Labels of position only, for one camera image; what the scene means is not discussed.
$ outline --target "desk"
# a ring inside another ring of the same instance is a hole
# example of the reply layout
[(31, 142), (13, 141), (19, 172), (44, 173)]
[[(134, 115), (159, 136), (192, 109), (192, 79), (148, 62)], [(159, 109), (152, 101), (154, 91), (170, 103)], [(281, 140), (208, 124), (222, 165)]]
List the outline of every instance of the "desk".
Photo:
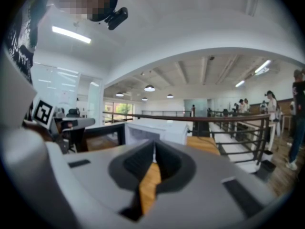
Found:
[[(242, 125), (246, 125), (250, 128), (253, 128), (254, 130), (258, 130), (261, 126), (261, 121), (260, 120), (253, 120), (253, 121), (245, 121), (245, 122), (238, 122)], [(275, 128), (276, 128), (276, 123), (269, 121), (269, 127), (271, 128), (271, 135), (270, 135), (270, 142), (269, 142), (269, 147), (268, 150), (271, 151), (272, 145), (273, 145), (273, 140), (275, 138)], [(257, 136), (253, 136), (253, 141), (257, 140)], [(255, 144), (251, 144), (251, 150), (255, 149)]]
[(134, 144), (143, 139), (186, 144), (188, 124), (185, 121), (138, 119), (125, 123), (126, 144)]
[(285, 119), (289, 119), (289, 125), (288, 125), (288, 131), (290, 131), (290, 126), (291, 126), (291, 118), (292, 115), (283, 115), (283, 121), (282, 121), (282, 133), (284, 132), (284, 127), (285, 127)]

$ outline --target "wooden floor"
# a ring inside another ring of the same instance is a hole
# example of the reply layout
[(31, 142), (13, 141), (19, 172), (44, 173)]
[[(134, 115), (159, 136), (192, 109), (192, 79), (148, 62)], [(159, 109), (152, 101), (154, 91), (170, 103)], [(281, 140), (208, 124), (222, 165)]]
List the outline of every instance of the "wooden floor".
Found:
[(288, 137), (288, 132), (284, 131), (282, 139), (275, 137), (274, 144), (271, 149), (273, 157), (271, 162), (276, 165), (275, 171), (272, 173), (267, 185), (277, 195), (283, 195), (289, 192), (297, 183), (297, 174), (300, 172), (302, 166), (305, 163), (305, 148), (300, 149), (296, 160), (298, 166), (297, 171), (292, 171), (286, 168), (286, 158), (290, 147), (287, 142), (292, 143), (292, 138)]
[[(186, 145), (220, 155), (214, 139), (210, 137), (188, 136)], [(156, 199), (156, 187), (160, 182), (161, 175), (159, 166), (152, 163), (144, 179), (140, 183), (140, 198), (143, 214), (147, 213), (154, 204)]]

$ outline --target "woman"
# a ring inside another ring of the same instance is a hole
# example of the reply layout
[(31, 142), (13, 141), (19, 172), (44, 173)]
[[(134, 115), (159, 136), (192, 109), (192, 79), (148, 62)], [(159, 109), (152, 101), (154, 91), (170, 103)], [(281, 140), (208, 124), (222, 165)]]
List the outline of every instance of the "woman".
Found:
[[(269, 90), (265, 94), (265, 96), (267, 96), (267, 98), (269, 99), (268, 106), (267, 106), (268, 114), (270, 115), (269, 120), (276, 123), (276, 126), (275, 126), (276, 134), (278, 136), (280, 136), (280, 134), (281, 134), (281, 127), (280, 127), (281, 108), (278, 105), (276, 97), (272, 91)], [(269, 134), (268, 134), (268, 139), (267, 139), (268, 142), (270, 142), (270, 132), (271, 132), (271, 128), (269, 128)]]

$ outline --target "man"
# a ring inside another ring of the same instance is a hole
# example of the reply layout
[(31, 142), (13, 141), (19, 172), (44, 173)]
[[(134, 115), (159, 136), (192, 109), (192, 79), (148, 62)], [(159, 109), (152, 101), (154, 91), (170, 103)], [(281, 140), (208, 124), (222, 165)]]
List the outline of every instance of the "man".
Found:
[(248, 99), (244, 99), (244, 107), (245, 107), (245, 112), (250, 112), (250, 105)]
[[(73, 14), (76, 19), (97, 21), (114, 4), (110, 0), (27, 0), (4, 38), (4, 45), (22, 75), (32, 84), (31, 67), (38, 41), (38, 25), (50, 6)], [(31, 120), (33, 104), (25, 119)]]
[(260, 112), (261, 114), (265, 114), (266, 108), (267, 108), (266, 101), (263, 100), (263, 102), (262, 102), (261, 105), (259, 106), (259, 112)]
[(297, 170), (295, 160), (305, 135), (305, 81), (303, 81), (303, 74), (305, 74), (305, 69), (302, 71), (295, 70), (295, 82), (292, 85), (296, 110), (296, 130), (294, 141), (289, 151), (288, 162), (286, 163), (286, 167), (291, 170)]

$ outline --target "railing post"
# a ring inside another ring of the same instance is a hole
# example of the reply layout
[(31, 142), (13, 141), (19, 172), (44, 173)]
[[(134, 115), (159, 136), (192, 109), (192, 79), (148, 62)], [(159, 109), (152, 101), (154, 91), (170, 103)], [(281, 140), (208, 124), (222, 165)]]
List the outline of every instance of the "railing post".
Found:
[(264, 125), (264, 119), (261, 120), (261, 132), (260, 132), (260, 140), (262, 139), (262, 135), (263, 135), (263, 132), (262, 132), (262, 129), (264, 128), (265, 129), (265, 133), (264, 133), (264, 140), (263, 140), (263, 145), (262, 145), (262, 151), (259, 155), (259, 158), (257, 159), (257, 163), (256, 165), (259, 165), (259, 163), (261, 162), (262, 160), (262, 156), (263, 156), (263, 153), (265, 151), (265, 147), (266, 147), (266, 142), (267, 142), (267, 137), (268, 137), (268, 131), (269, 131), (269, 118), (266, 118), (266, 123)]

